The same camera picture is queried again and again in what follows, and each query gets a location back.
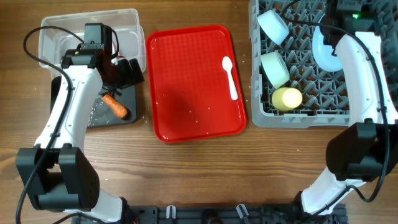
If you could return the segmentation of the yellow plastic cup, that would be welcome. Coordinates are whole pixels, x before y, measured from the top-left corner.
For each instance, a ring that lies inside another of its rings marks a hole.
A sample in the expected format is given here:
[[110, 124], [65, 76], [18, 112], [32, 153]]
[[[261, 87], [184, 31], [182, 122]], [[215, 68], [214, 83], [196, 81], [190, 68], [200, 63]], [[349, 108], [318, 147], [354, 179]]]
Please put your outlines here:
[[296, 88], [281, 87], [272, 94], [271, 102], [279, 111], [290, 111], [302, 103], [302, 93]]

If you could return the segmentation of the light blue bowl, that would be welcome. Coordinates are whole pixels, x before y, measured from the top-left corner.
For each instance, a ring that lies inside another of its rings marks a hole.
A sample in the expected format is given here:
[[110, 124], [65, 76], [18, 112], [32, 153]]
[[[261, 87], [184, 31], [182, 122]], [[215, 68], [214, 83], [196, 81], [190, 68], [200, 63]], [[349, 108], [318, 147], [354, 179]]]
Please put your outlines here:
[[287, 24], [273, 10], [258, 16], [257, 21], [265, 34], [277, 45], [280, 45], [289, 35]]

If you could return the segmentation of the light blue plate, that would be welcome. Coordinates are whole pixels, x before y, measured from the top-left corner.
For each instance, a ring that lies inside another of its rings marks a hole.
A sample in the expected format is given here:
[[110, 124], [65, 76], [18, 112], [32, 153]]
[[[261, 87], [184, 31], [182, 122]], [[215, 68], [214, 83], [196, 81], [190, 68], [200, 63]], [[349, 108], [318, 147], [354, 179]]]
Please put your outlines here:
[[323, 43], [324, 35], [320, 31], [320, 26], [316, 26], [312, 38], [313, 58], [317, 65], [324, 71], [337, 72], [343, 66], [337, 56], [333, 56], [333, 48]]

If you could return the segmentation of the light green bowl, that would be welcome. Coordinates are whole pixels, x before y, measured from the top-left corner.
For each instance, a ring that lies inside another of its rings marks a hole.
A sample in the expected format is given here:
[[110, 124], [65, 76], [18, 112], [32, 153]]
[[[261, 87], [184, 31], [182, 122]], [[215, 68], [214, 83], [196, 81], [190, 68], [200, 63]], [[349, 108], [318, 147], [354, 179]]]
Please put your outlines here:
[[278, 52], [261, 55], [261, 63], [271, 85], [278, 89], [290, 80], [287, 66]]

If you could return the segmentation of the orange carrot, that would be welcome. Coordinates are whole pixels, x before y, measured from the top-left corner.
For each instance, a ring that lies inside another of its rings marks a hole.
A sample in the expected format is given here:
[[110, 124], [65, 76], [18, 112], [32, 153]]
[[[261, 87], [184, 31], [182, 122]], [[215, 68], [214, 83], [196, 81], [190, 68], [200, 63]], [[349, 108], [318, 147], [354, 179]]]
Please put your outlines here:
[[122, 105], [119, 101], [115, 100], [109, 94], [105, 94], [101, 97], [101, 100], [108, 105], [111, 111], [118, 117], [118, 118], [125, 118], [128, 114], [127, 108]]

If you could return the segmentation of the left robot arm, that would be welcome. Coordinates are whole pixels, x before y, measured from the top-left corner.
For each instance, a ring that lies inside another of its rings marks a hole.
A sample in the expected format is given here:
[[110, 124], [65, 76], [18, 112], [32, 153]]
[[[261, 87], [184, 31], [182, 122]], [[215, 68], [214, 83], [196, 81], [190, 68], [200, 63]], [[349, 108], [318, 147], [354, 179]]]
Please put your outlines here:
[[106, 103], [119, 119], [135, 120], [135, 86], [142, 83], [139, 63], [120, 58], [118, 36], [110, 26], [87, 23], [78, 46], [69, 49], [56, 70], [49, 120], [32, 148], [22, 148], [16, 167], [36, 210], [63, 212], [93, 223], [138, 223], [123, 197], [100, 187], [99, 176], [84, 154], [91, 110]]

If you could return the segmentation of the white rice pile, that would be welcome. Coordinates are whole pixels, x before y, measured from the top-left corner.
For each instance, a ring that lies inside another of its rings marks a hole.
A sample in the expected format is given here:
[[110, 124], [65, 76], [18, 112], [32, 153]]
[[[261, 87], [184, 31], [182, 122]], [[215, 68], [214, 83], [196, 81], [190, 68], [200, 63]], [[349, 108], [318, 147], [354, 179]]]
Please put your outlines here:
[[118, 118], [108, 105], [96, 102], [90, 112], [88, 127], [121, 124], [124, 120]]

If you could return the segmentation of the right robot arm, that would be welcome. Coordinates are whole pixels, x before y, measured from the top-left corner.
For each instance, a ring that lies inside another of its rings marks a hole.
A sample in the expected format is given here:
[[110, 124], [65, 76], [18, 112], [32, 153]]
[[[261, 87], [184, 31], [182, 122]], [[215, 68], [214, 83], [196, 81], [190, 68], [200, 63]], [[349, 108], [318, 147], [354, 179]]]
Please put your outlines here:
[[372, 202], [397, 164], [397, 110], [382, 64], [376, 14], [362, 1], [328, 1], [315, 27], [345, 75], [348, 129], [326, 148], [326, 168], [294, 198], [295, 219], [329, 215], [350, 192]]

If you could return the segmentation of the white plastic spoon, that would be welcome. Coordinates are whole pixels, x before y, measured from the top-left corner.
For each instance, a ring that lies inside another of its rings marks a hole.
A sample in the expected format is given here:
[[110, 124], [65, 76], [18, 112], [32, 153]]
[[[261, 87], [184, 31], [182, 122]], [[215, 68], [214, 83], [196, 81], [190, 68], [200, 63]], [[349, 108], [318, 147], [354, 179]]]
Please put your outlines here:
[[234, 79], [232, 76], [233, 63], [228, 56], [223, 57], [222, 67], [226, 71], [228, 76], [229, 92], [231, 99], [236, 101], [238, 99], [238, 92], [236, 90], [236, 86], [234, 84]]

